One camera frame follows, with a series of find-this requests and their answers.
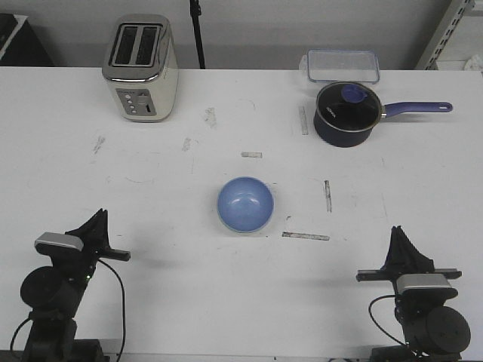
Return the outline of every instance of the black pole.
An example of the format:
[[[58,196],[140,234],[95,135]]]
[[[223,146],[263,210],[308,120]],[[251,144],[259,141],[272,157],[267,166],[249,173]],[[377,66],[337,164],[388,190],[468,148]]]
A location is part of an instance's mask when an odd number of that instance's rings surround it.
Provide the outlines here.
[[[199,68],[205,69],[205,53],[203,52],[202,32],[199,28],[199,16],[202,14],[202,8],[199,6],[199,0],[189,0],[189,12],[191,13],[191,18],[193,20],[193,30],[195,32]]]

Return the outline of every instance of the blue bowl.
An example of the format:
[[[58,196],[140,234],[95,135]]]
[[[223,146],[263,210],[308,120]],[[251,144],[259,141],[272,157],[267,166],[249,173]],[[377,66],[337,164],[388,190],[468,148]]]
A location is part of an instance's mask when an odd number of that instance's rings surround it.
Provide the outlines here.
[[[255,232],[268,223],[273,212],[273,196],[259,179],[239,177],[221,189],[217,209],[229,229]]]

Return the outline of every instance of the container lid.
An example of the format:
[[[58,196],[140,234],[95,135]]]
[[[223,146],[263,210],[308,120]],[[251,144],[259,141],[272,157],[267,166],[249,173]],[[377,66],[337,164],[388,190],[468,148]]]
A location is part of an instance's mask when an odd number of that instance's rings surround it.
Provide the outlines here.
[[[310,81],[377,83],[379,61],[373,51],[310,49],[307,54]]]

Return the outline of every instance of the table surface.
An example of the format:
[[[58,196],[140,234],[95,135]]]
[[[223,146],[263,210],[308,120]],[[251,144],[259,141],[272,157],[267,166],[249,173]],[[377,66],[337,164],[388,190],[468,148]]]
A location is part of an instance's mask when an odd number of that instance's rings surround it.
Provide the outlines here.
[[[0,79],[0,348],[29,312],[23,279],[50,264],[34,240],[105,208],[111,246],[132,254],[110,262],[126,288],[128,353],[367,357],[393,345],[367,312],[391,284],[355,275],[382,266],[401,225],[436,268],[463,272],[447,305],[472,329],[463,357],[483,355],[479,72],[383,71],[371,86],[383,103],[454,110],[387,118],[349,149],[316,134],[321,85],[299,71],[181,70],[173,112],[154,124],[118,114],[100,69],[1,68]],[[269,224],[252,234],[217,216],[217,193],[237,176],[261,179],[274,195]],[[115,351],[120,296],[98,265],[77,337]],[[382,301],[374,314],[402,339],[393,307]]]

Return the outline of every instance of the black device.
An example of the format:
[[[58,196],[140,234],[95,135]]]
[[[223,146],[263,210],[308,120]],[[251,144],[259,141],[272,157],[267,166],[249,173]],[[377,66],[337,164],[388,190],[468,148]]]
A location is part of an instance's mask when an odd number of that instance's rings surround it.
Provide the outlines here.
[[[380,270],[359,270],[356,279],[392,283],[395,318],[402,326],[405,343],[373,348],[370,362],[461,359],[460,352],[471,339],[469,326],[458,311],[444,306],[446,300],[458,294],[448,280],[461,274],[455,268],[436,269],[431,259],[417,251],[400,226],[393,227],[384,266]]]
[[[33,321],[22,362],[109,362],[97,339],[75,339],[75,313],[99,258],[128,261],[130,253],[114,250],[107,234],[107,210],[97,211],[76,230],[46,232],[35,249],[49,256],[52,266],[32,271],[20,288],[32,307]]]
[[[0,14],[0,66],[54,66],[28,19],[22,18]]]

